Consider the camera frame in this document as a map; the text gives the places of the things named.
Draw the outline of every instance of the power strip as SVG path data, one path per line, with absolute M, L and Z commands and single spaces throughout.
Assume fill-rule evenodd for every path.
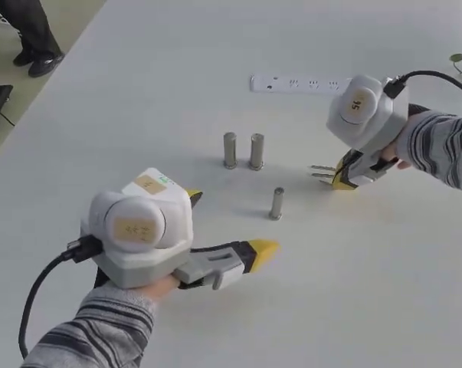
M 284 77 L 255 74 L 251 76 L 251 91 L 269 94 L 329 94 L 340 95 L 351 79 L 333 80 L 312 77 Z

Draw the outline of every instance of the label sticker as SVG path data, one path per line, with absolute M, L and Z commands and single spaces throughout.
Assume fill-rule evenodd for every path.
M 122 242 L 151 244 L 156 233 L 156 222 L 144 218 L 117 217 L 114 232 L 113 237 Z
M 163 184 L 151 178 L 149 175 L 142 175 L 135 179 L 133 182 L 152 195 L 160 193 L 166 189 Z

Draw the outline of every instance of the black pants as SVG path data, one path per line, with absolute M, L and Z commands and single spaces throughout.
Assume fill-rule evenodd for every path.
M 40 0 L 0 0 L 0 13 L 21 34 L 21 44 L 35 57 L 61 53 Z

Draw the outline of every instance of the person's leg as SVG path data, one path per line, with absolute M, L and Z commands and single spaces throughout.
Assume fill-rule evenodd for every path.
M 35 53 L 61 53 L 39 0 L 0 0 L 0 13 L 16 29 Z
M 64 58 L 39 0 L 0 0 L 1 15 L 21 33 L 23 51 L 15 64 L 34 62 L 28 73 L 40 77 Z

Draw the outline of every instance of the metal cylinder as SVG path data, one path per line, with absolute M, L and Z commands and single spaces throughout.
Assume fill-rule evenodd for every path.
M 255 133 L 251 136 L 251 157 L 249 159 L 249 168 L 255 171 L 263 167 L 263 148 L 264 135 Z
M 226 169 L 233 169 L 238 165 L 236 158 L 236 133 L 224 134 L 224 166 Z
M 271 211 L 268 214 L 272 220 L 280 220 L 282 217 L 283 194 L 285 189 L 279 186 L 274 190 L 274 201 L 271 204 Z

